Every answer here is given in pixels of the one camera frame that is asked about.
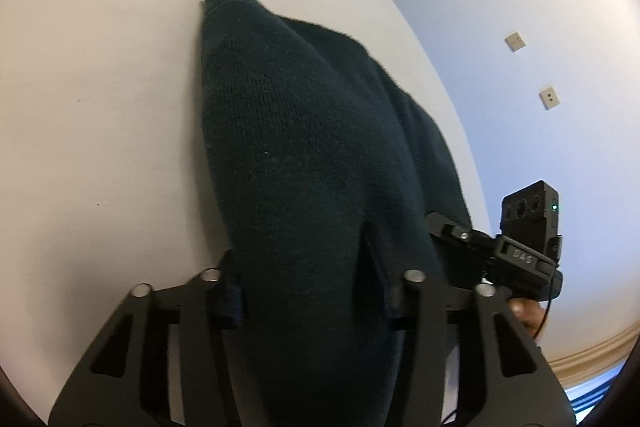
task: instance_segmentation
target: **wall plate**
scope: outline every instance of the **wall plate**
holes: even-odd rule
[[[518,32],[512,33],[504,41],[509,45],[512,52],[516,52],[526,46]]]
[[[546,110],[556,107],[560,103],[560,99],[556,94],[556,90],[553,87],[547,87],[540,91],[540,100],[545,104]]]

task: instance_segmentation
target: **table surface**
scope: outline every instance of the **table surface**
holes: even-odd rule
[[[465,135],[391,0],[260,0],[362,42],[441,127],[488,230]],[[202,0],[0,0],[0,365],[42,418],[127,290],[228,247],[199,126]]]

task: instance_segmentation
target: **human hand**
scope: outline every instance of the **human hand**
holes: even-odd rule
[[[545,310],[540,306],[540,303],[531,299],[510,299],[509,308],[524,325],[527,333],[533,337],[545,317]]]

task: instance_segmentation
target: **black cable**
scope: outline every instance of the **black cable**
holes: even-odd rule
[[[554,267],[554,272],[551,274],[551,280],[549,281],[549,298],[546,301],[545,316],[542,317],[542,322],[540,323],[538,329],[536,330],[536,333],[534,333],[533,335],[534,340],[536,340],[538,336],[540,336],[540,333],[542,333],[542,330],[546,326],[546,320],[549,318],[549,311],[551,310],[551,302],[553,301],[551,297],[554,293],[554,277],[556,275],[556,269],[558,269],[558,266]]]
[[[458,411],[458,409],[454,409],[453,411],[451,411],[449,414],[447,414],[444,418],[444,420],[442,420],[442,425],[444,425],[448,420],[451,420],[452,416],[455,415],[455,413]]]

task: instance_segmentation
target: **screw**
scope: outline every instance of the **screw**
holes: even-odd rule
[[[495,295],[495,286],[486,282],[476,285],[476,293],[482,297],[493,297]]]
[[[146,297],[149,293],[151,293],[151,286],[146,283],[135,285],[131,289],[131,295],[134,297]]]
[[[217,268],[208,268],[200,274],[200,278],[205,282],[219,281],[222,273]]]
[[[404,278],[409,282],[422,282],[427,279],[427,276],[422,270],[411,269],[404,272]]]

